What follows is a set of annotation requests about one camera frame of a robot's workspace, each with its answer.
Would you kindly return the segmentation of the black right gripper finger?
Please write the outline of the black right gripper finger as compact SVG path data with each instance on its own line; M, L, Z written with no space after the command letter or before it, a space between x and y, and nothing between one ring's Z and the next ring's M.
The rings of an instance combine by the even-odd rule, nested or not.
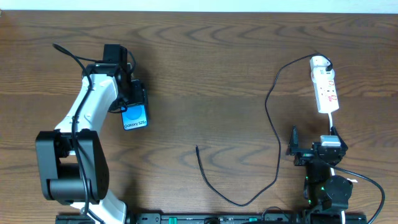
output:
M294 156L299 150L300 148L299 148L298 131L297 127L293 125L286 154Z
M344 142L344 140L343 140L343 139L341 138L341 136L338 134L338 132L337 132L335 126L332 126L332 127L331 127L331 134L338 137L338 139L339 139L339 141L340 141L340 143L341 143L341 148L342 148L342 149L347 149L347 148L348 148L348 146L346 145L346 143Z

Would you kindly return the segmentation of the blue Galaxy smartphone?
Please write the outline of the blue Galaxy smartphone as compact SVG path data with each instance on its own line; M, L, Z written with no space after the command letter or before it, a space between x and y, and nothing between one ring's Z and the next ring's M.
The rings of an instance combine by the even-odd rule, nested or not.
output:
M125 131L143 128L148 125L146 107L144 105L136 105L128 107L121 113L123 128Z

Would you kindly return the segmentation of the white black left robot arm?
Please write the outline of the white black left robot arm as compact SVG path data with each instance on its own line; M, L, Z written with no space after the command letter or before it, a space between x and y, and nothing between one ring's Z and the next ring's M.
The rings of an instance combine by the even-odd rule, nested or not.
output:
M100 143L107 114L121 114L124 128L147 126L147 91L133 77L136 61L119 44L104 45L101 60L82 65L81 90L67 115L35 140L42 193L78 209L56 223L135 223L128 205L109 189L109 168Z

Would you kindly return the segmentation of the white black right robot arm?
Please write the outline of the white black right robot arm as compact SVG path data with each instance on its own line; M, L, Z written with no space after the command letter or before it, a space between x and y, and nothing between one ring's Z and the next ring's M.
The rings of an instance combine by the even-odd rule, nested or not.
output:
M320 136L320 141L313 142L310 149L299 146L297 128L292 128L288 152L295 157L295 166L306 168L305 198L310 201L308 213L339 214L348 208L353 183L330 171L341 162L347 150L334 127L330 135Z

